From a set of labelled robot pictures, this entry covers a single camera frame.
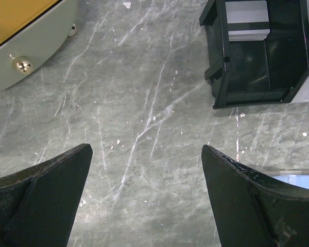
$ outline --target white debris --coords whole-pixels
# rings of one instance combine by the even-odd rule
[[[127,8],[130,9],[130,6],[132,5],[131,2],[123,2],[123,5]]]

